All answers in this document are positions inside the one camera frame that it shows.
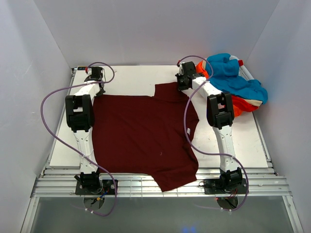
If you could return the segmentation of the dark red t shirt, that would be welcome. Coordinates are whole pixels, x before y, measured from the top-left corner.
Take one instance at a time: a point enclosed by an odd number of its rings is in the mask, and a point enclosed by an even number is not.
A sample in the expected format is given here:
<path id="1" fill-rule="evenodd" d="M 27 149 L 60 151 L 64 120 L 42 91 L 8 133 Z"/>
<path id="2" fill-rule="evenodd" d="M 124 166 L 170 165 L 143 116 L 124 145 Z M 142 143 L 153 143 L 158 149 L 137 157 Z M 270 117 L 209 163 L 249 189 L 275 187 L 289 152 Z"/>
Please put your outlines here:
<path id="1" fill-rule="evenodd" d="M 103 95 L 93 110 L 95 159 L 109 172 L 196 174 L 199 163 L 190 141 L 199 117 L 177 83 L 155 85 L 151 97 Z"/>

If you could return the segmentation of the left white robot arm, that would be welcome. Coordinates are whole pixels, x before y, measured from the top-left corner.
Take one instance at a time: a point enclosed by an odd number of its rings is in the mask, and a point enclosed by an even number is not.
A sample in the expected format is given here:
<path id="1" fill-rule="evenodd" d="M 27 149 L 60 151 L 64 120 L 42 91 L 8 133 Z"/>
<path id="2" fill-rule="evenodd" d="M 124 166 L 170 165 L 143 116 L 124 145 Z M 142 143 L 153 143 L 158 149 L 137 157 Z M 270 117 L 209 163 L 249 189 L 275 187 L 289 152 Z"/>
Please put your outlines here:
<path id="1" fill-rule="evenodd" d="M 103 182 L 99 178 L 99 168 L 92 143 L 92 128 L 95 123 L 93 111 L 94 99 L 104 93 L 104 69 L 101 67 L 86 67 L 87 77 L 85 86 L 75 94 L 65 97 L 66 121 L 73 131 L 77 149 L 83 154 L 80 157 L 80 174 L 77 181 L 83 189 L 92 194 L 98 194 L 103 189 Z"/>

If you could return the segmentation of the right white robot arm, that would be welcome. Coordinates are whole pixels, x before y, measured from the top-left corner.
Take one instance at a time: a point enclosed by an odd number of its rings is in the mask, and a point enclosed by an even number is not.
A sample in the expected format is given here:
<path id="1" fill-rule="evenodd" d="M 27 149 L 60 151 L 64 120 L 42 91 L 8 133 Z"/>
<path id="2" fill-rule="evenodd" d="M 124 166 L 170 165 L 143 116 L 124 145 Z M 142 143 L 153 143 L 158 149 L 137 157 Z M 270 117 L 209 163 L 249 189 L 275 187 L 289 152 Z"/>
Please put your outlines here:
<path id="1" fill-rule="evenodd" d="M 242 171 L 236 160 L 232 124 L 234 120 L 231 94 L 222 92 L 214 87 L 206 77 L 196 72 L 194 62 L 178 62 L 179 72 L 177 89 L 179 91 L 192 89 L 207 101 L 207 121 L 216 135 L 220 154 L 220 177 L 208 182 L 212 190 L 222 190 L 230 193 L 242 184 Z"/>

